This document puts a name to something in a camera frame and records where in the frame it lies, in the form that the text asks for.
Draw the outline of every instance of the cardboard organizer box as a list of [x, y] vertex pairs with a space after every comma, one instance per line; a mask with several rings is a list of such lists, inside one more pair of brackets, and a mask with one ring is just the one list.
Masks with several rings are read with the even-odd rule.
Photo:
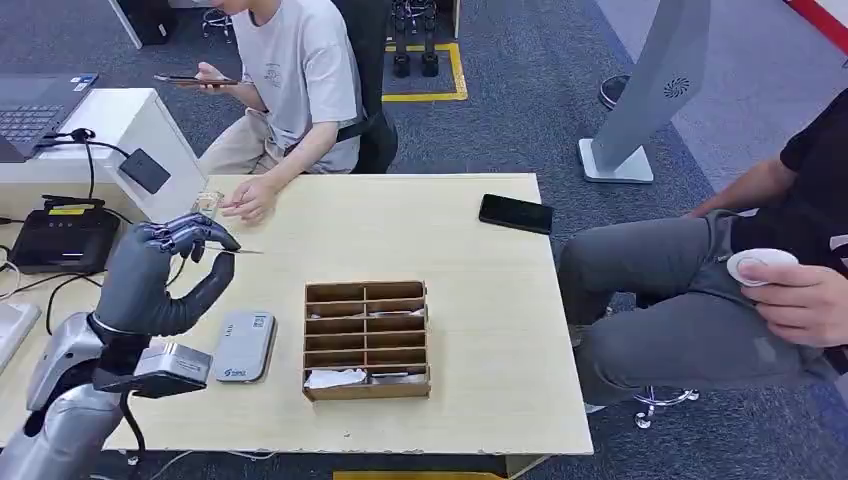
[[[423, 282], [306, 286], [303, 393], [312, 401], [430, 393]], [[316, 371], [364, 371], [362, 382], [309, 388]]]

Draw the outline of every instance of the laptop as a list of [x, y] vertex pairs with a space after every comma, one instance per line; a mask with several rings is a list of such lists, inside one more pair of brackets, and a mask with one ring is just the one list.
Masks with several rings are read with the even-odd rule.
[[82, 102], [96, 73], [0, 74], [0, 163], [23, 163]]

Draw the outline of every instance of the hand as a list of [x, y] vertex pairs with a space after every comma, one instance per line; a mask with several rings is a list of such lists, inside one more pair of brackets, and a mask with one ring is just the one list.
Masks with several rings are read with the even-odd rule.
[[109, 259], [94, 317], [113, 330], [135, 335], [187, 331], [224, 292], [235, 272], [235, 256], [221, 252], [206, 278], [185, 297], [171, 298], [167, 285], [171, 257], [190, 255], [199, 262], [207, 241], [228, 251], [241, 248], [224, 227], [199, 213], [161, 225], [133, 225]]
[[775, 335], [798, 345], [848, 344], [848, 279], [825, 267], [749, 265], [740, 273], [770, 282], [743, 287]]
[[269, 176], [257, 175], [236, 188], [232, 197], [221, 205], [221, 213], [244, 221], [260, 220], [274, 206], [279, 191]]
[[[220, 70], [213, 67], [212, 65], [206, 62], [200, 62], [197, 64], [197, 75], [194, 78], [198, 80], [229, 80], [226, 75], [221, 73]], [[230, 87], [232, 85], [193, 85], [194, 87], [200, 89], [204, 93], [208, 93], [210, 95], [218, 95], [221, 93], [229, 93]]]

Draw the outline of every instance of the white cable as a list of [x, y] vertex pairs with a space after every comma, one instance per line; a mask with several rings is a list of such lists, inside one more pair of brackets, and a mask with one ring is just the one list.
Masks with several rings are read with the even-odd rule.
[[157, 479], [157, 478], [159, 478], [159, 477], [160, 477], [163, 473], [165, 473], [165, 470], [167, 470], [167, 469], [168, 469], [171, 465], [173, 465], [174, 463], [176, 463], [176, 461], [177, 461], [177, 460], [179, 460], [179, 459], [181, 459], [181, 458], [183, 458], [183, 457], [185, 457], [185, 456], [187, 456], [187, 455], [189, 455], [189, 454], [191, 454], [191, 453], [194, 453], [194, 450], [189, 450], [189, 451], [187, 451], [187, 452], [183, 452], [183, 453], [181, 453], [181, 454], [177, 455], [176, 457], [172, 458], [170, 462], [166, 463], [166, 464], [165, 464], [165, 466], [163, 466], [162, 468], [160, 468], [160, 469], [159, 469], [159, 471], [158, 471], [158, 472], [156, 472], [156, 475], [153, 475], [152, 477], [150, 477], [150, 480], [156, 480], [156, 479]]
[[[159, 471], [158, 471], [158, 472], [156, 472], [156, 474], [155, 474], [155, 475], [153, 475], [152, 477], [150, 477], [150, 479], [149, 479], [149, 480], [156, 480], [156, 479], [157, 479], [157, 478], [159, 478], [159, 477], [160, 477], [163, 473], [165, 473], [165, 470], [167, 470], [167, 469], [171, 468], [171, 465], [173, 465], [174, 463], [176, 463], [176, 462], [177, 462], [177, 460], [180, 460], [181, 458], [183, 458], [183, 457], [187, 456], [187, 455], [188, 455], [188, 454], [190, 454], [190, 453], [194, 453], [194, 450], [189, 450], [189, 451], [187, 451], [187, 452], [183, 452], [183, 453], [181, 453], [181, 454], [177, 455], [176, 457], [172, 458], [170, 462], [166, 463], [166, 464], [165, 464], [165, 465], [164, 465], [161, 469], [159, 469]], [[269, 453], [269, 454], [267, 454], [267, 455], [251, 455], [251, 454], [249, 454], [249, 453], [241, 453], [241, 452], [236, 452], [236, 451], [227, 451], [227, 452], [225, 452], [225, 453], [229, 453], [230, 455], [235, 455], [235, 456], [237, 456], [237, 457], [249, 458], [249, 459], [251, 459], [251, 460], [253, 460], [253, 461], [257, 461], [257, 460], [268, 460], [269, 458], [271, 458], [271, 457], [273, 457], [274, 455], [276, 455], [276, 454], [277, 454], [277, 452], [271, 452], [271, 453]], [[109, 478], [103, 478], [103, 479], [98, 479], [98, 480], [111, 480], [111, 479], [109, 479]]]
[[19, 288], [21, 288], [21, 269], [19, 269], [17, 265], [15, 265], [14, 263], [12, 263], [8, 260], [5, 260], [3, 262], [3, 265], [12, 269], [12, 271], [15, 272], [16, 278], [15, 278], [15, 286], [12, 287], [11, 290], [9, 290], [8, 292], [0, 293], [0, 300], [6, 300], [7, 298], [14, 295], [15, 292], [18, 291]]
[[277, 454], [277, 452], [271, 452], [267, 455], [251, 455], [249, 453], [241, 453], [233, 450], [227, 450], [226, 453], [229, 453], [230, 455], [235, 455], [237, 457], [249, 458], [251, 460], [268, 460], [269, 458]]

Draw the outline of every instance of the man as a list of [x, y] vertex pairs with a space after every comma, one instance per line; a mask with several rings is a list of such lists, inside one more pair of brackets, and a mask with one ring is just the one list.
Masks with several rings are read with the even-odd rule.
[[[727, 211], [752, 208], [751, 217]], [[772, 284], [741, 288], [726, 261], [751, 248], [785, 250], [803, 265], [743, 270]], [[827, 347], [848, 344], [846, 249], [848, 90], [779, 157], [686, 218], [592, 229], [566, 244], [560, 290], [569, 323], [587, 326], [575, 350], [587, 412], [648, 385], [834, 378], [827, 358], [842, 352]], [[601, 318], [618, 291], [665, 300]]]
[[[361, 117], [359, 73], [344, 19], [331, 0], [216, 0], [232, 16], [243, 64], [234, 86], [204, 86], [246, 107], [206, 150], [207, 174], [256, 174], [223, 205], [224, 216], [261, 218], [303, 172], [349, 173], [359, 139], [336, 144]], [[200, 63], [197, 78], [226, 77]]]

